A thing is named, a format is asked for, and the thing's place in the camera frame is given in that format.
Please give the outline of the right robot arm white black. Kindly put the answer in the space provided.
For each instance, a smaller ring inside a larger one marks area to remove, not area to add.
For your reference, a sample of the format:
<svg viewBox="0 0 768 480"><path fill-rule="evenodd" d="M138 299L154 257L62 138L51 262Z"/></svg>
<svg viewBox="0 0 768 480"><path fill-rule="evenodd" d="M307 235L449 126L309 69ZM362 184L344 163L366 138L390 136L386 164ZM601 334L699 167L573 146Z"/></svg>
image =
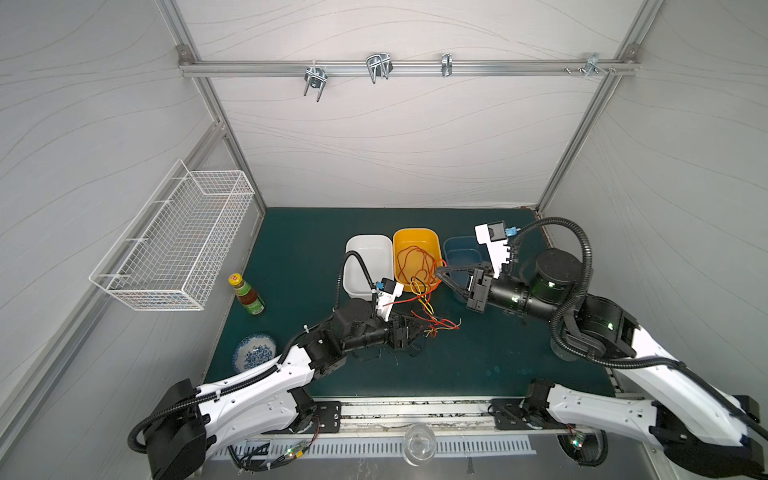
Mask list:
<svg viewBox="0 0 768 480"><path fill-rule="evenodd" d="M533 275L525 277L516 255L529 228L481 224L476 236L488 249L488 260L467 266L466 282L456 280L452 265L439 267L437 277L472 311L491 306L545 321L556 354L618 371L643 396L622 399L535 380L520 403L502 408L501 414L532 429L585 426L633 438L702 477L765 478L767 432L758 403L714 387L669 354L625 309L591 294L593 251L577 223L562 217L534 222L535 228L544 226L569 230L580 254L542 251Z"/></svg>

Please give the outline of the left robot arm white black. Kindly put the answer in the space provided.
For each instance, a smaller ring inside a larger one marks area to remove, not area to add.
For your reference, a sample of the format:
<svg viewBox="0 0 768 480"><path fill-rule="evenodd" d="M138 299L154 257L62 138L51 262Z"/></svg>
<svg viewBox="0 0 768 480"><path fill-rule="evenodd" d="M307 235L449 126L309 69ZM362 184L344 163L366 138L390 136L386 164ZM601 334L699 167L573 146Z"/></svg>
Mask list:
<svg viewBox="0 0 768 480"><path fill-rule="evenodd" d="M146 456L154 479L186 479L216 451L252 436L299 433L318 406L306 387L341 368L348 354L373 346L406 349L429 330L428 321L371 299L336 304L332 314L294 335L279 356L240 374L195 386L172 385L153 412L129 432L130 450Z"/></svg>

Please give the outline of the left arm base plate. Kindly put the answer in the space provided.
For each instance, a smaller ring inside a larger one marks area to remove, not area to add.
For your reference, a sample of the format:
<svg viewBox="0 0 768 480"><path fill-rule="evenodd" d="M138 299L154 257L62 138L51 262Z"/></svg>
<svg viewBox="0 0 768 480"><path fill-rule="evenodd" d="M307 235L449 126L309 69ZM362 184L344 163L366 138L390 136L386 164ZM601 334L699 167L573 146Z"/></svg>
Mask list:
<svg viewBox="0 0 768 480"><path fill-rule="evenodd" d="M340 401L311 401L297 407L297 417L287 427L292 434L338 433L341 428Z"/></svg>

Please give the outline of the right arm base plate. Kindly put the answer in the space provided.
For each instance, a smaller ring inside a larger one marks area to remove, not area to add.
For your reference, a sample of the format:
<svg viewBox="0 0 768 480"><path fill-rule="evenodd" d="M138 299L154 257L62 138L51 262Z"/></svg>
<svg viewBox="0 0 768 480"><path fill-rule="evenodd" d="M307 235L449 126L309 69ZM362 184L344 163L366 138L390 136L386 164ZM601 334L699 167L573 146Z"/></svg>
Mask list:
<svg viewBox="0 0 768 480"><path fill-rule="evenodd" d="M533 431L552 429L545 417L524 408L522 398L495 398L490 401L487 413L494 427L501 431Z"/></svg>

